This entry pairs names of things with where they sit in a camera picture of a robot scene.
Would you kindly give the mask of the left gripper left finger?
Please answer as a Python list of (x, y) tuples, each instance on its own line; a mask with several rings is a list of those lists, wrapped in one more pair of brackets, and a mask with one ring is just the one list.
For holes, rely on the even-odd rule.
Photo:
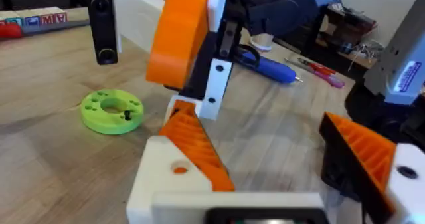
[(128, 223), (153, 223), (153, 196), (157, 192), (212, 191), (199, 168), (166, 136), (147, 140), (127, 201)]

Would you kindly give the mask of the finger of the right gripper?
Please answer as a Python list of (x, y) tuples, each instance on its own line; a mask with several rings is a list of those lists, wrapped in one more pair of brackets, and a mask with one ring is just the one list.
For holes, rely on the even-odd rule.
[(166, 122), (170, 118), (173, 112), (172, 109), (177, 100), (185, 101), (189, 104), (194, 104), (195, 114), (198, 118), (216, 120), (230, 78), (231, 70), (231, 62), (214, 58), (211, 62), (211, 67), (209, 70), (205, 97), (199, 100), (179, 94), (173, 95), (169, 101), (164, 121)]

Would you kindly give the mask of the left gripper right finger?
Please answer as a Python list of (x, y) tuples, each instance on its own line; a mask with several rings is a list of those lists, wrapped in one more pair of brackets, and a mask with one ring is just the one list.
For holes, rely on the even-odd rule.
[(424, 224), (424, 151), (326, 112), (322, 180), (361, 205), (361, 223)]

